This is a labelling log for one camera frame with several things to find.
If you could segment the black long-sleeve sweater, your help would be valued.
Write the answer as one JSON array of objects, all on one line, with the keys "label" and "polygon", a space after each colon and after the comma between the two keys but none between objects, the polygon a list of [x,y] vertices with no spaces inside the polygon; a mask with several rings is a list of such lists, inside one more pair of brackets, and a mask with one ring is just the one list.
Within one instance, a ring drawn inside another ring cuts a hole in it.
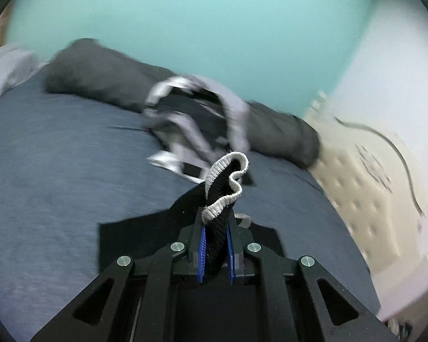
[{"label": "black long-sleeve sweater", "polygon": [[[280,258],[265,245],[247,245],[255,275],[247,285],[230,283],[229,218],[242,193],[249,162],[240,152],[220,158],[205,181],[169,209],[100,226],[100,264],[114,259],[148,261],[144,276],[125,282],[109,341],[286,341],[294,332]],[[205,274],[188,275],[181,230],[202,208]]]}]

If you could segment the grey white black jacket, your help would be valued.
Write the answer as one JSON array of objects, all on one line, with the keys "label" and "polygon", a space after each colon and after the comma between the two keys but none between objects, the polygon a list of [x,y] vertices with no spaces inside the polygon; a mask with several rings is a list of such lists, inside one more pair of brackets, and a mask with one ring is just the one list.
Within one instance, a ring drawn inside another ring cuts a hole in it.
[{"label": "grey white black jacket", "polygon": [[247,153],[249,105],[203,76],[173,76],[155,84],[145,100],[144,127],[161,143],[148,160],[195,183],[231,151]]}]

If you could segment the cream tufted headboard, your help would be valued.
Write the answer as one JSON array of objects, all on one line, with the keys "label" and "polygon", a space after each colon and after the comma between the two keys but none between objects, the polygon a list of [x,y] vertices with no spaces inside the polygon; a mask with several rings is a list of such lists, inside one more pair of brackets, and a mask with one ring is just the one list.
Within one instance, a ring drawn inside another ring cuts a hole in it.
[{"label": "cream tufted headboard", "polygon": [[317,92],[304,116],[320,140],[310,171],[370,271],[428,262],[428,199],[412,154],[393,134],[327,113],[326,100]]}]

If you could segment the dark grey rolled duvet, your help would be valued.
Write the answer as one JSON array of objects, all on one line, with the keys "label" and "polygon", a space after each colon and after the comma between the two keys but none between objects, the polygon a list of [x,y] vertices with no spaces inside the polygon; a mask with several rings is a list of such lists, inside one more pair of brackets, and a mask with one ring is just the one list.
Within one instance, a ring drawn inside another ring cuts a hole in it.
[{"label": "dark grey rolled duvet", "polygon": [[[49,64],[45,89],[142,112],[151,90],[175,78],[172,71],[142,63],[94,39],[78,39],[59,51]],[[319,155],[317,132],[301,118],[257,102],[246,102],[222,84],[198,76],[196,82],[230,103],[223,107],[229,132],[239,144],[261,154],[309,168]]]}]

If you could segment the light grey bedsheet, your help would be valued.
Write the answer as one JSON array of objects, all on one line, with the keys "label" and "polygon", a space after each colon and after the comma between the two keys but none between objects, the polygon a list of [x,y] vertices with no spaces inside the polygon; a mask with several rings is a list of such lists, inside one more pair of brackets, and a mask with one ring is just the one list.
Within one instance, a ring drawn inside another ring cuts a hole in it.
[{"label": "light grey bedsheet", "polygon": [[0,97],[38,73],[48,60],[21,45],[6,44],[0,47]]}]

